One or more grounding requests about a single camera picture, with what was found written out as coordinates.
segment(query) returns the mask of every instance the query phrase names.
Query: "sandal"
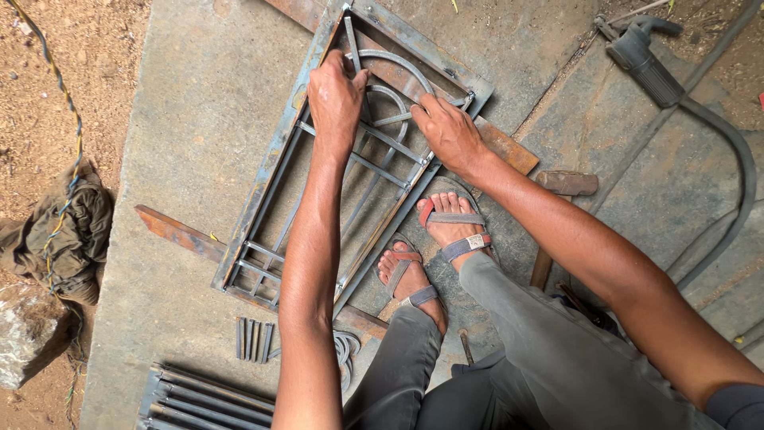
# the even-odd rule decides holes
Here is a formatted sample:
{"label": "sandal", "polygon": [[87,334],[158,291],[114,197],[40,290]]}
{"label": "sandal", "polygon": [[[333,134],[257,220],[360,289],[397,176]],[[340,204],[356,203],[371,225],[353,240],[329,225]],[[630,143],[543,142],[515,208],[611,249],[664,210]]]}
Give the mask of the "sandal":
{"label": "sandal", "polygon": [[[409,248],[407,251],[396,251],[393,249],[393,246],[398,243],[403,242],[405,243]],[[382,251],[390,250],[396,259],[398,259],[398,265],[395,266],[395,269],[393,270],[393,273],[390,275],[390,279],[387,280],[387,284],[385,285],[385,288],[387,289],[387,294],[390,295],[390,297],[394,297],[393,293],[395,292],[395,288],[398,286],[398,283],[400,282],[401,278],[403,277],[403,274],[406,273],[406,270],[409,268],[409,265],[412,261],[419,262],[419,264],[422,264],[422,256],[419,254],[419,251],[416,249],[416,247],[402,234],[395,232],[393,233],[393,237],[390,238],[390,241],[385,246],[385,249]],[[377,279],[380,279],[380,270],[378,267],[374,267],[374,273],[377,274]],[[420,290],[412,293],[408,297],[404,298],[400,301],[401,306],[413,306],[414,308],[418,308],[420,305],[437,298],[438,302],[440,304],[440,307],[443,309],[443,314],[448,315],[448,312],[445,309],[445,303],[443,303],[443,300],[441,299],[440,295],[438,294],[438,290],[435,289],[435,287],[432,286],[432,284],[427,285],[425,288],[421,288]]]}
{"label": "sandal", "polygon": [[[429,196],[440,193],[456,193],[457,196],[466,198],[470,202],[472,210],[474,210],[475,213],[435,212],[435,203]],[[496,254],[496,249],[490,240],[490,235],[485,230],[485,219],[480,214],[478,204],[475,203],[475,200],[472,198],[469,191],[456,181],[444,176],[436,176],[430,181],[422,194],[428,196],[426,198],[427,203],[422,209],[422,213],[419,215],[419,224],[421,224],[423,228],[427,228],[427,223],[463,223],[480,224],[483,226],[483,233],[457,240],[443,248],[443,257],[445,257],[448,262],[451,262],[456,257],[466,254],[467,252],[487,247],[490,249],[491,254],[494,255],[496,264],[499,264],[499,256]]]}

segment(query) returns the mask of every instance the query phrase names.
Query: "welding electrode holder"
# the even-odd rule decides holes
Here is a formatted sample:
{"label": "welding electrode holder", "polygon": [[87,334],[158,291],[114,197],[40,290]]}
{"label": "welding electrode holder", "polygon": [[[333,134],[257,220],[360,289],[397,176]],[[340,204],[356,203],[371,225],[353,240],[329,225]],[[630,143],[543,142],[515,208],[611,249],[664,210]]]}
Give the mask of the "welding electrode holder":
{"label": "welding electrode holder", "polygon": [[650,31],[677,35],[682,26],[665,19],[646,15],[636,16],[625,24],[610,26],[598,15],[594,23],[610,39],[607,53],[647,91],[658,106],[666,108],[679,103],[685,89],[650,51]]}

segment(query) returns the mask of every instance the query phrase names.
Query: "hammer head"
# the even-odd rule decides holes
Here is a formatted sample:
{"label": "hammer head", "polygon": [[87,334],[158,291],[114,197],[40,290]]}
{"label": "hammer head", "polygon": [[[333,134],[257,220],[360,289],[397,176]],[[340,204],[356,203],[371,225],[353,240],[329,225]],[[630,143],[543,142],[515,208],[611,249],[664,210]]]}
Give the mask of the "hammer head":
{"label": "hammer head", "polygon": [[562,196],[588,196],[594,194],[600,184],[596,174],[567,170],[540,171],[536,182]]}

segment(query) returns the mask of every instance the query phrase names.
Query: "foot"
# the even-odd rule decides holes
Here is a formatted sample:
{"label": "foot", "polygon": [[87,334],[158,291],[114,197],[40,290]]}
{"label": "foot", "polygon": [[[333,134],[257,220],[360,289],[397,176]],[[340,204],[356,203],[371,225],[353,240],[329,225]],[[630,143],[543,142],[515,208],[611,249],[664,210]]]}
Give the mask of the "foot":
{"label": "foot", "polygon": [[[393,249],[397,252],[406,252],[409,250],[409,246],[404,242],[397,242],[393,245]],[[393,255],[389,249],[380,257],[380,262],[377,264],[377,267],[380,270],[380,281],[382,281],[383,284],[387,285],[387,281],[390,280],[393,270],[398,266],[398,263],[398,259],[395,258],[395,255]],[[403,273],[400,282],[398,282],[398,286],[393,292],[393,297],[397,298],[398,301],[401,301],[422,288],[425,288],[427,285],[430,285],[430,282],[427,279],[425,269],[419,262],[412,261]],[[435,325],[438,326],[438,330],[440,330],[441,334],[445,334],[445,330],[448,328],[448,322],[446,321],[443,308],[440,307],[440,304],[436,299],[422,303],[418,308],[432,318]]]}
{"label": "foot", "polygon": [[[432,202],[435,204],[435,212],[450,212],[450,213],[475,213],[472,210],[470,201],[464,197],[459,197],[456,193],[440,193],[430,196]],[[416,209],[422,212],[427,199],[422,199],[416,204]],[[463,223],[428,223],[427,233],[430,233],[433,239],[443,249],[447,245],[456,242],[457,240],[464,239],[465,237],[473,236],[478,233],[483,233],[485,229],[480,224],[463,224]],[[475,251],[470,251],[462,254],[451,261],[454,269],[458,272],[461,269],[461,265],[467,261],[467,259],[476,252],[485,252],[485,254],[491,258],[490,249],[481,248]]]}

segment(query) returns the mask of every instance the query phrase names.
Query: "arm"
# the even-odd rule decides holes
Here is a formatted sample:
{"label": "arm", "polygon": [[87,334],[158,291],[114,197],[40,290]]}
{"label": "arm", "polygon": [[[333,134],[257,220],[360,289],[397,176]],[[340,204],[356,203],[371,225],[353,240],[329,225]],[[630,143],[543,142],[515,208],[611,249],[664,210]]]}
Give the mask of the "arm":
{"label": "arm", "polygon": [[732,383],[764,385],[764,373],[639,249],[488,150],[462,111],[432,96],[421,102],[426,111],[412,106],[411,113],[443,164],[509,211],[556,262],[605,300],[650,363],[699,409]]}
{"label": "arm", "polygon": [[339,265],[342,173],[352,150],[368,72],[345,76],[333,50],[310,72],[316,140],[286,250],[279,330],[281,375],[273,428],[342,428],[332,306]]}

